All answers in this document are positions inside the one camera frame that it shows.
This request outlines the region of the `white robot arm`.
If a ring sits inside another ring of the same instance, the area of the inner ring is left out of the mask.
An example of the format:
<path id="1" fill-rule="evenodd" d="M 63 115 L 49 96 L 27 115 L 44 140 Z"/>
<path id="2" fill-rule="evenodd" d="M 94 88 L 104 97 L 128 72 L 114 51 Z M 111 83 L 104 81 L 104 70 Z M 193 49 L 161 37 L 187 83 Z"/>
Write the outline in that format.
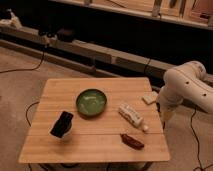
<path id="1" fill-rule="evenodd" d="M 172 67 L 164 73 L 164 86 L 160 91 L 143 95 L 142 100 L 147 105 L 158 104 L 162 122 L 168 122 L 174 116 L 184 99 L 213 114 L 213 87 L 204 82 L 205 77 L 206 69 L 199 61 Z"/>

